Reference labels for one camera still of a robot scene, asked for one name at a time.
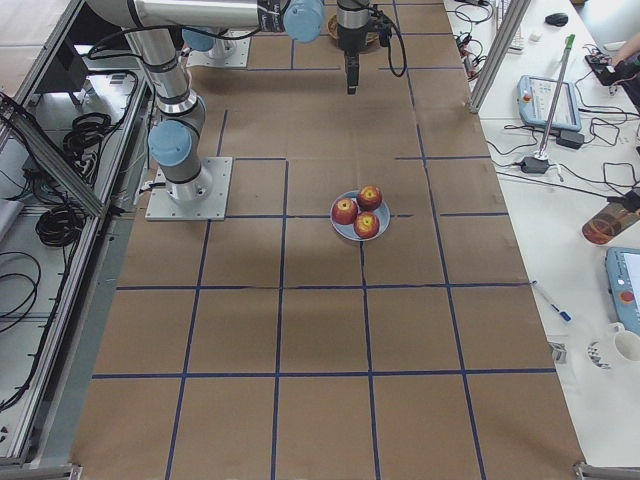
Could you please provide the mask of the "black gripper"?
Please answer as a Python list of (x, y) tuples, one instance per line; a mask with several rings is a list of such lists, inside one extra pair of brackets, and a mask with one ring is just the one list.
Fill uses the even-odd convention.
[(347, 94), (355, 95), (359, 85), (358, 53), (366, 46), (368, 2), (337, 1), (338, 46), (344, 53)]

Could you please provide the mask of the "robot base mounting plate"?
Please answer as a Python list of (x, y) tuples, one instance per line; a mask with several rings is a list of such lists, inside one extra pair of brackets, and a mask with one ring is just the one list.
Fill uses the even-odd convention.
[(148, 221), (223, 221), (232, 177), (232, 157), (206, 157), (199, 175), (185, 184), (172, 183), (158, 169), (145, 218)]

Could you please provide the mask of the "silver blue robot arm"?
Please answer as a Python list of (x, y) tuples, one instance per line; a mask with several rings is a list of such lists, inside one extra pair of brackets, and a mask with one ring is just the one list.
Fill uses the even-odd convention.
[(324, 25), (321, 1), (93, 1), (91, 9), (120, 27), (155, 86), (164, 120), (148, 137), (149, 150), (175, 203), (205, 198), (213, 185), (197, 148), (206, 117), (178, 59), (170, 30), (193, 29), (224, 41), (228, 29), (284, 32), (299, 43), (314, 41)]

